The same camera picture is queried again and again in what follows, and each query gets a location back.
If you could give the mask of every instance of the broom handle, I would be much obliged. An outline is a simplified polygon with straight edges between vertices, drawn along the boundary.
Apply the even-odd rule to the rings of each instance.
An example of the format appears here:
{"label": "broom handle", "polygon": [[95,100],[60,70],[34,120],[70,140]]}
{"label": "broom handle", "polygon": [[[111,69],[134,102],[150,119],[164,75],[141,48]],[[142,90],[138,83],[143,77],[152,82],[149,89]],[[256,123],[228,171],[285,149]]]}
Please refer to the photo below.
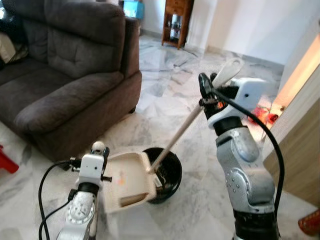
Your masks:
{"label": "broom handle", "polygon": [[170,152],[170,149],[172,146],[179,140],[179,138],[184,134],[184,132],[187,130],[187,128],[192,124],[192,122],[197,118],[199,113],[202,111],[203,107],[199,104],[196,105],[196,107],[193,109],[193,111],[190,113],[188,118],[184,121],[183,125],[180,127],[180,129],[177,131],[177,133],[174,135],[172,140],[169,142],[169,144],[166,146],[165,149],[162,150],[161,154],[157,157],[157,159],[153,162],[152,166],[147,169],[147,173],[153,174],[156,171],[156,168],[161,163],[161,161],[167,156],[167,154]]}

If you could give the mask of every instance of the gray sofa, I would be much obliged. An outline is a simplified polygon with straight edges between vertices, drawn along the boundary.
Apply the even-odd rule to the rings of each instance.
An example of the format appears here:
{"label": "gray sofa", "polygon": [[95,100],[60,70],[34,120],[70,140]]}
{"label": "gray sofa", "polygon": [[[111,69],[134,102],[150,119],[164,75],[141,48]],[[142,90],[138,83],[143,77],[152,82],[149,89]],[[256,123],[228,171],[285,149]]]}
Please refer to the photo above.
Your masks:
{"label": "gray sofa", "polygon": [[22,18],[29,57],[0,70],[0,121],[69,159],[138,103],[138,23],[102,2],[2,2]]}

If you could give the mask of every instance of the dustpan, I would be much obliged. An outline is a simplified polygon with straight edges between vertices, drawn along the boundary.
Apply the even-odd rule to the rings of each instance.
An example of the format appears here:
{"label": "dustpan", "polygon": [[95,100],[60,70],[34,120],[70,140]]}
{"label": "dustpan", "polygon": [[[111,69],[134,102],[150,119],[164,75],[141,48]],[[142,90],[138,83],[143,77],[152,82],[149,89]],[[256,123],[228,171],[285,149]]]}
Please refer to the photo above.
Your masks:
{"label": "dustpan", "polygon": [[149,174],[148,155],[128,152],[110,156],[104,176],[112,177],[103,182],[104,206],[107,213],[118,212],[143,204],[157,196],[155,174]]}

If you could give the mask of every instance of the sofa backrest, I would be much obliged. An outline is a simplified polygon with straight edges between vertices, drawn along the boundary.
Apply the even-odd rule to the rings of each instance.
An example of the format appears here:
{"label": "sofa backrest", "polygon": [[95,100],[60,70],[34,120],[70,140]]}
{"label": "sofa backrest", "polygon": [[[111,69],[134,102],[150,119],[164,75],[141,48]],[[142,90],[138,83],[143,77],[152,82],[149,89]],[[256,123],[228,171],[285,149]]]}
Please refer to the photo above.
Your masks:
{"label": "sofa backrest", "polygon": [[92,1],[12,1],[14,11],[23,18],[31,57],[74,79],[120,70],[126,23],[117,6]]}

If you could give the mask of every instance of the blue object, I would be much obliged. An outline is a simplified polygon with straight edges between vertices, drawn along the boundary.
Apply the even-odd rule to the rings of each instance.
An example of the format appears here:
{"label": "blue object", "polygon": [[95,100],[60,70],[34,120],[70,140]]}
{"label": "blue object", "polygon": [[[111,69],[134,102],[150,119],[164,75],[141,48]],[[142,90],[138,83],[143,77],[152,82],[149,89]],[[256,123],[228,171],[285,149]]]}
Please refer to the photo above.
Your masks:
{"label": "blue object", "polygon": [[123,11],[127,17],[142,19],[144,17],[145,5],[139,1],[124,1]]}

